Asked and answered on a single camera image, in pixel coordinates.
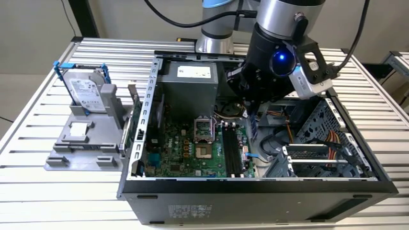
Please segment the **white wall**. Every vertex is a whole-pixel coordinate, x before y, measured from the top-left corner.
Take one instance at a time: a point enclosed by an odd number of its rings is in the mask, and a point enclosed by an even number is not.
[[[0,31],[3,74],[49,73],[74,37],[61,0],[0,0]]]
[[[191,23],[202,20],[200,0],[151,0],[172,20]],[[200,28],[183,29],[164,22],[143,0],[91,0],[99,28],[110,38],[175,40],[198,38]],[[322,47],[351,47],[359,27],[364,0],[327,0],[311,37]],[[409,0],[372,0],[367,24],[356,55],[366,62],[379,62],[390,50],[409,48]],[[236,33],[235,41],[250,42],[251,35]]]
[[[69,15],[79,33],[69,1]],[[202,19],[200,0],[151,0],[175,21]],[[167,24],[143,0],[90,0],[102,37],[143,40],[198,38],[200,28]],[[312,38],[322,47],[350,47],[364,0],[327,0]],[[356,55],[363,61],[382,61],[390,50],[409,49],[409,0],[372,0]],[[0,0],[0,73],[46,74],[74,36],[61,0]],[[236,42],[251,35],[235,33]]]

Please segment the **blue drive bracket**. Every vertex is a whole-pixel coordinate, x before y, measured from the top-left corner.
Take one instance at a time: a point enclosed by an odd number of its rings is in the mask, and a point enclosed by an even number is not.
[[[57,74],[58,74],[58,76],[59,76],[59,79],[61,79],[61,80],[63,81],[63,83],[65,83],[65,86],[66,86],[67,91],[69,91],[69,95],[70,95],[71,100],[73,100],[73,105],[78,105],[78,103],[77,103],[77,101],[75,101],[75,98],[74,98],[74,96],[73,96],[73,94],[71,94],[71,92],[70,92],[70,90],[69,90],[69,86],[67,86],[67,83],[66,83],[66,81],[65,81],[65,77],[63,77],[63,74],[62,74],[62,71],[61,71],[61,68],[63,68],[63,69],[74,69],[74,68],[77,67],[77,64],[74,64],[74,63],[63,63],[61,67],[59,67],[59,64],[61,64],[59,61],[55,61],[55,62],[54,62],[54,70],[57,71]]]
[[[100,67],[104,71],[104,76],[106,76],[106,82],[108,84],[111,84],[111,77],[110,77],[110,72],[108,72],[108,66],[106,65],[106,63],[103,63],[102,67]]]
[[[69,87],[67,87],[67,83],[66,83],[66,81],[65,81],[65,77],[63,77],[63,74],[62,74],[61,69],[75,69],[77,67],[78,67],[78,65],[77,65],[75,63],[63,63],[63,64],[61,64],[59,61],[55,61],[55,62],[54,62],[54,70],[57,71],[57,74],[58,74],[58,76],[59,76],[59,79],[63,81],[65,86],[66,86],[66,88],[67,88],[67,90],[69,90],[69,94],[70,94],[70,97],[71,97],[71,100],[73,100],[73,105],[78,105],[78,103],[77,103],[75,98],[74,98],[74,96],[73,96],[73,94],[71,94],[71,91],[70,91],[70,89],[69,89]],[[110,72],[108,72],[108,66],[106,65],[106,63],[100,66],[100,68],[102,68],[103,71],[104,71],[104,80],[106,80],[106,83],[107,83],[107,84],[111,84],[111,77],[110,77]],[[86,115],[90,115],[91,112],[88,111],[88,109],[84,108],[84,111],[86,111]]]

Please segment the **black cable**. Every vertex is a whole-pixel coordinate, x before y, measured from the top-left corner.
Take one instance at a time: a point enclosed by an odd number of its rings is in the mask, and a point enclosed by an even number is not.
[[[65,4],[65,1],[63,1],[63,0],[62,0],[62,3],[63,3],[63,8],[65,8],[66,17],[67,17],[69,23],[70,23],[70,25],[71,25],[73,32],[75,32],[75,37],[77,37],[77,36],[78,36],[78,33],[77,33],[75,27],[73,26],[73,23],[71,23],[71,21],[70,21],[69,14],[67,14],[67,10],[66,10],[66,4]]]
[[[0,119],[3,119],[5,121],[13,122],[13,123],[15,122],[11,119],[5,118],[3,116],[0,116]]]
[[[363,8],[363,14],[362,14],[362,20],[360,20],[360,26],[359,26],[359,31],[358,31],[358,35],[356,35],[356,38],[355,38],[355,40],[354,40],[354,43],[352,43],[352,46],[351,46],[351,49],[350,49],[350,52],[348,52],[348,54],[347,54],[347,57],[346,57],[344,61],[343,61],[343,63],[336,67],[336,68],[338,68],[338,71],[336,71],[336,72],[340,72],[340,70],[344,68],[344,66],[346,66],[347,63],[350,62],[351,56],[352,56],[352,54],[354,54],[354,51],[356,50],[356,47],[358,47],[358,44],[359,44],[359,41],[360,41],[360,38],[362,38],[363,30],[364,30],[364,25],[366,25],[366,19],[367,19],[367,13],[368,13],[370,2],[371,2],[371,0],[366,0],[364,8]]]
[[[163,15],[158,9],[155,8],[155,6],[151,4],[150,0],[144,0],[148,7],[151,8],[151,10],[154,11],[154,13],[170,24],[178,26],[178,27],[182,27],[182,28],[192,28],[192,27],[196,27],[196,26],[200,26],[200,25],[204,25],[212,21],[215,21],[216,19],[219,18],[223,18],[226,16],[231,16],[231,15],[235,15],[235,16],[240,16],[240,17],[244,17],[244,18],[256,18],[258,16],[258,11],[247,11],[247,10],[242,10],[242,11],[228,11],[228,12],[223,12],[218,15],[215,15],[214,17],[210,17],[207,19],[204,19],[203,21],[200,22],[196,22],[196,23],[191,23],[191,24],[183,24],[183,23],[178,23],[176,21],[172,21],[170,18],[166,17],[166,15]]]
[[[262,157],[259,156],[259,157],[256,157],[263,163],[266,163],[266,164],[268,164],[270,162],[268,161],[266,161],[266,160],[263,160],[262,159]]]

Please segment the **label sticker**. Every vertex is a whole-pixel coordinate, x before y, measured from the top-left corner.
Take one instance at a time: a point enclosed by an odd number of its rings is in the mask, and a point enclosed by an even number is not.
[[[73,85],[82,106],[88,109],[90,112],[106,112],[106,107],[96,83],[88,79],[70,79],[70,83]]]
[[[212,205],[168,205],[171,218],[210,218]]]
[[[179,78],[211,78],[210,66],[180,66],[178,67]]]

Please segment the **blue clip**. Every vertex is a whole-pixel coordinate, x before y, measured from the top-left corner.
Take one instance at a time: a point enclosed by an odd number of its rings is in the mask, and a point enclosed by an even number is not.
[[[61,64],[61,62],[59,61],[55,61],[54,62],[54,70],[57,71],[57,74],[58,74],[58,76],[59,76],[59,79],[63,81],[63,83],[65,83],[65,86],[66,86],[66,88],[67,88],[67,91],[69,91],[69,94],[70,94],[70,97],[71,97],[71,100],[73,100],[73,105],[78,105],[78,103],[77,103],[77,101],[75,101],[75,98],[74,98],[74,96],[73,96],[73,94],[71,94],[71,92],[70,92],[70,90],[69,90],[69,86],[67,86],[67,83],[66,83],[66,81],[65,81],[65,77],[63,77],[63,74],[62,74],[62,71],[61,71],[61,67],[59,67],[59,64]]]
[[[61,65],[61,68],[63,69],[74,69],[77,67],[77,64],[75,63],[67,63],[65,62],[62,65]]]
[[[106,75],[106,83],[111,84],[111,77],[110,77],[110,72],[108,72],[108,66],[106,65],[106,63],[103,63],[102,69],[103,69],[104,75]]]
[[[65,81],[65,80],[63,80],[63,75],[62,75],[62,72],[61,72],[61,68],[59,68],[59,64],[61,64],[59,61],[55,61],[55,62],[54,62],[54,71],[57,71],[57,74],[58,74],[58,76],[59,76],[59,79],[61,79],[62,81]]]

